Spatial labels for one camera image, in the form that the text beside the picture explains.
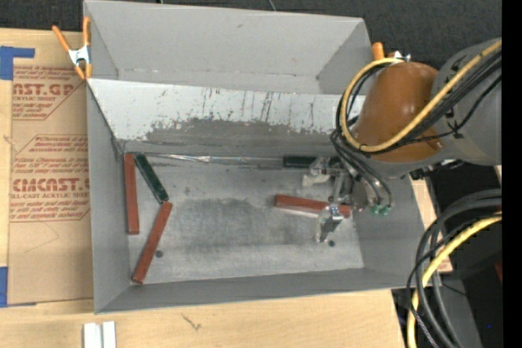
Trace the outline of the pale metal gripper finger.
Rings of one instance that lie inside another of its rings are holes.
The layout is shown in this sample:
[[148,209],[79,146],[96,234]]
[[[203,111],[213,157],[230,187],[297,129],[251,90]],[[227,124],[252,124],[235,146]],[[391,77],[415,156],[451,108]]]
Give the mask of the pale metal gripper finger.
[[330,179],[330,172],[322,166],[311,166],[303,176],[302,186],[311,187],[315,184],[325,183]]
[[328,205],[321,209],[316,220],[315,242],[324,243],[345,219],[338,206]]

